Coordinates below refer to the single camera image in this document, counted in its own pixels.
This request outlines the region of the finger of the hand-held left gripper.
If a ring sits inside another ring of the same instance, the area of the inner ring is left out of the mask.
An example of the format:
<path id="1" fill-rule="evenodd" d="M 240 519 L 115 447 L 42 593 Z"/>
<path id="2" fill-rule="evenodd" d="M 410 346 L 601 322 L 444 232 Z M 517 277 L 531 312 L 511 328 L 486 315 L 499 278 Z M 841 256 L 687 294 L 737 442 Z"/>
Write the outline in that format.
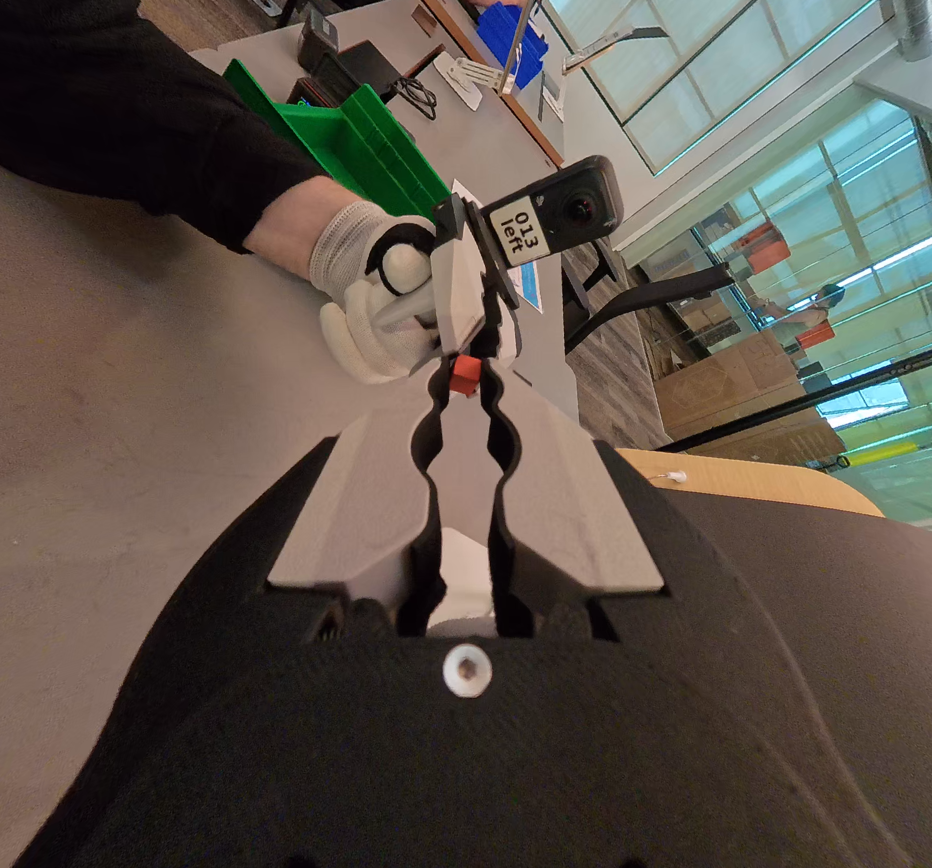
<path id="1" fill-rule="evenodd" d="M 462 353 L 485 324 L 484 263 L 474 235 L 437 246 L 430 264 L 441 350 Z"/>
<path id="2" fill-rule="evenodd" d="M 499 294 L 483 298 L 484 323 L 475 336 L 475 357 L 481 360 L 514 362 L 522 343 L 516 313 Z"/>

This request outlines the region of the yellow tube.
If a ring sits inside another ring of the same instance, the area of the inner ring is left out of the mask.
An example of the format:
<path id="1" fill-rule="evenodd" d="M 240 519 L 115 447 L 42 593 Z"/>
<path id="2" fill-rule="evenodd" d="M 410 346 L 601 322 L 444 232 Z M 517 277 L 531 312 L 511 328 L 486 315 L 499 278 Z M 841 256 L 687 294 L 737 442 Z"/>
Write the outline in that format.
<path id="1" fill-rule="evenodd" d="M 914 442 L 892 442 L 884 445 L 848 452 L 845 457 L 848 466 L 866 466 L 884 462 L 902 455 L 911 455 L 918 452 L 918 445 Z"/>

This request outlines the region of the black battery pack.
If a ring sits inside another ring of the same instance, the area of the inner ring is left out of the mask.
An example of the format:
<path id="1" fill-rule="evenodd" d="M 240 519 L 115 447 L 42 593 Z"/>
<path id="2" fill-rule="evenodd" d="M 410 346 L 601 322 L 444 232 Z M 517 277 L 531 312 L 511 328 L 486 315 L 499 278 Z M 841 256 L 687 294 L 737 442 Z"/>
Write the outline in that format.
<path id="1" fill-rule="evenodd" d="M 309 5 L 297 47 L 297 62 L 307 73 L 313 73 L 324 59 L 338 59 L 339 40 L 336 27 L 313 4 Z"/>

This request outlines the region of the blue storage bin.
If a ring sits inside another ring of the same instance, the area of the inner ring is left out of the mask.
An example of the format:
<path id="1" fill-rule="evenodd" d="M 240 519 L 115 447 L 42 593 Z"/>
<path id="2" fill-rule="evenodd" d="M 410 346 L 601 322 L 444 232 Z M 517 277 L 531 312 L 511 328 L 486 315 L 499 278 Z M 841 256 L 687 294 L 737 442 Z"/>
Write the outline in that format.
<path id="1" fill-rule="evenodd" d="M 477 33 L 497 62 L 504 66 L 508 58 L 522 8 L 497 2 L 487 7 L 477 21 Z M 516 88 L 524 90 L 542 71 L 549 46 L 530 19 L 526 25 L 520 53 L 516 55 Z"/>

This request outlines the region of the dark-faced wooden stand board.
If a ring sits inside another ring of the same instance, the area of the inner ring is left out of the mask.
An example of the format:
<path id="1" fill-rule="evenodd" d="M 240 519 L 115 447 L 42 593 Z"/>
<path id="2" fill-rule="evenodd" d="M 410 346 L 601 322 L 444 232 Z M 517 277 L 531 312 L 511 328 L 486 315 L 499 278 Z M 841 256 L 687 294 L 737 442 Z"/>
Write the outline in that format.
<path id="1" fill-rule="evenodd" d="M 868 801 L 930 866 L 931 536 L 797 466 L 617 451 L 722 551 L 775 619 Z"/>

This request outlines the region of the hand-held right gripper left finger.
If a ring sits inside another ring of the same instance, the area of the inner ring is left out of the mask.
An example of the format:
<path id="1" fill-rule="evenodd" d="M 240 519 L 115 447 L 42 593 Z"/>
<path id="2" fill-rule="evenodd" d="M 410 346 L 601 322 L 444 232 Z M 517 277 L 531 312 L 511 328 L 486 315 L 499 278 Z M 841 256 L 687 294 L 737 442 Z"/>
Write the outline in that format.
<path id="1" fill-rule="evenodd" d="M 267 581 L 345 598 L 413 598 L 440 580 L 441 525 L 428 467 L 447 366 L 431 360 L 346 427 L 326 456 Z"/>

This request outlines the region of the wood-edged grey desk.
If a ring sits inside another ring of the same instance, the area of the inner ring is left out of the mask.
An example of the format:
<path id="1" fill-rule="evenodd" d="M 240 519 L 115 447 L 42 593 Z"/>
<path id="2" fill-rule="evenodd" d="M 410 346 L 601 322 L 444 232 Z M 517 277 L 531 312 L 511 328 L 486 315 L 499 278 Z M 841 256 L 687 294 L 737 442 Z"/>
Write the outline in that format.
<path id="1" fill-rule="evenodd" d="M 461 56 L 491 67 L 499 66 L 458 0 L 421 1 L 450 36 Z M 497 106 L 499 111 L 509 116 L 513 125 L 520 126 L 521 134 L 542 153 L 546 165 L 557 169 L 566 161 L 565 125 L 545 99 L 544 79 L 546 71 L 542 70 L 524 89 L 515 88 L 503 97 L 489 87 L 482 86 L 480 91 L 485 103 Z"/>

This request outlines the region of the green plastic bin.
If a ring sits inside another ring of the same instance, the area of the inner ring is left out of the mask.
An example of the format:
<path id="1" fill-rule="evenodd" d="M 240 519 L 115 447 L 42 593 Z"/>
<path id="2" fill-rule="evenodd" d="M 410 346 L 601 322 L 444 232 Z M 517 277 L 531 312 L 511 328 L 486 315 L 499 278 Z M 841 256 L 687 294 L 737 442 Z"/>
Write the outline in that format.
<path id="1" fill-rule="evenodd" d="M 223 77 L 279 137 L 390 215 L 432 219 L 434 208 L 451 195 L 370 86 L 361 86 L 338 108 L 322 108 L 273 102 L 239 59 L 229 62 Z"/>

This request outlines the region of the person's left hand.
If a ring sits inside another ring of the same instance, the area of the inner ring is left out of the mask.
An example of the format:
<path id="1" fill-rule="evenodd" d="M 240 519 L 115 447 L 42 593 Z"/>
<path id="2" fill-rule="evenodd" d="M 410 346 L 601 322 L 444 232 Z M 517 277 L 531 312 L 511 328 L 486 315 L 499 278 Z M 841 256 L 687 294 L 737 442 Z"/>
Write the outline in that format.
<path id="1" fill-rule="evenodd" d="M 323 338 L 335 361 L 359 382 L 404 378 L 437 349 L 433 312 L 373 324 L 390 303 L 431 282 L 428 249 L 435 237 L 434 224 L 422 216 L 395 218 L 357 201 L 334 216 L 313 248 L 309 280 L 330 299 L 320 309 Z"/>

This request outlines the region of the black desk leg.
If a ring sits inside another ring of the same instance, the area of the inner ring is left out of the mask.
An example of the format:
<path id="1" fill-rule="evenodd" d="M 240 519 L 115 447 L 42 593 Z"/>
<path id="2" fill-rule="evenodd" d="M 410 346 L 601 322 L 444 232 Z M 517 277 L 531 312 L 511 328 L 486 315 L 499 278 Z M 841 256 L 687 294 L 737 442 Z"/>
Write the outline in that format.
<path id="1" fill-rule="evenodd" d="M 706 298 L 716 290 L 735 285 L 727 265 L 717 263 L 710 268 L 684 276 L 646 282 L 624 290 L 596 311 L 588 292 L 609 278 L 618 283 L 621 265 L 615 261 L 614 251 L 606 237 L 588 243 L 598 257 L 596 268 L 581 280 L 572 267 L 569 251 L 561 253 L 561 287 L 564 321 L 564 353 L 569 355 L 586 338 L 601 326 L 626 314 L 683 300 Z"/>

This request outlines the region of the white and blue leaflet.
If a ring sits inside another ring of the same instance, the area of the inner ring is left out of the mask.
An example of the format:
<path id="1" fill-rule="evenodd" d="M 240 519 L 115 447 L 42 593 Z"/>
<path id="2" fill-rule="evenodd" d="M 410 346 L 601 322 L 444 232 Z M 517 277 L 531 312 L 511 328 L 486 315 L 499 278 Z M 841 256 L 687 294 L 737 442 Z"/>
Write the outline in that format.
<path id="1" fill-rule="evenodd" d="M 464 201 L 474 202 L 479 208 L 482 203 L 457 179 L 452 180 L 452 193 L 459 195 Z M 540 314 L 543 313 L 541 286 L 536 262 L 527 263 L 515 268 L 506 269 L 516 294 Z"/>

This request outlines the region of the black laptop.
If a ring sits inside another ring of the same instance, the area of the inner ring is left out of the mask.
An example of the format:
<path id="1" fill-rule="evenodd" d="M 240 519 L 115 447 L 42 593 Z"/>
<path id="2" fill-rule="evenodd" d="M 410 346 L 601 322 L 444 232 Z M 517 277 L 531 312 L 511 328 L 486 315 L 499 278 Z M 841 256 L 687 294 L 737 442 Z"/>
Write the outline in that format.
<path id="1" fill-rule="evenodd" d="M 387 94 L 402 78 L 371 41 L 364 40 L 341 50 L 339 63 L 358 84 L 368 84 L 379 96 Z"/>

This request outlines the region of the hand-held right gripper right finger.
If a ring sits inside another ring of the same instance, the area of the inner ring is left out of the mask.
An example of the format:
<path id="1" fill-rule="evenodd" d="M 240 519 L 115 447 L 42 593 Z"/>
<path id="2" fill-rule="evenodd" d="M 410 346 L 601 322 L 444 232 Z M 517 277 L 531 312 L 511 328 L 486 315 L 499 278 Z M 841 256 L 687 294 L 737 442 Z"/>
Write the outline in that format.
<path id="1" fill-rule="evenodd" d="M 615 451 L 499 362 L 483 363 L 481 403 L 500 469 L 488 534 L 497 635 L 531 636 L 557 606 L 661 593 L 608 466 Z"/>

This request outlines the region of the person's left forearm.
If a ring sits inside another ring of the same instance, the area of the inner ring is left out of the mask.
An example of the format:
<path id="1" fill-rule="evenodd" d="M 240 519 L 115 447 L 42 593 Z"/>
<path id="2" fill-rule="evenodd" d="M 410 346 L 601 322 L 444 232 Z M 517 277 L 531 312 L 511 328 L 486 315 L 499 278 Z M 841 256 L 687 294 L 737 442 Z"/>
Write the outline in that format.
<path id="1" fill-rule="evenodd" d="M 1 163 L 82 196 L 174 215 L 309 279 L 354 200 L 229 83 L 138 17 L 78 33 L 2 15 Z"/>

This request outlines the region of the cardboard box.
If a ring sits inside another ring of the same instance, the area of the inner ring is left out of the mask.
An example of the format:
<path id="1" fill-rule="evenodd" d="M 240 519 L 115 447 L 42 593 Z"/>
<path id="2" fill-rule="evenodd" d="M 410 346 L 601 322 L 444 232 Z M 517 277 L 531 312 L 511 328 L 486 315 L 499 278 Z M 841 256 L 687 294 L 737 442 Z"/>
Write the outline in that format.
<path id="1" fill-rule="evenodd" d="M 770 331 L 664 377 L 654 390 L 674 441 L 805 395 L 794 363 Z"/>

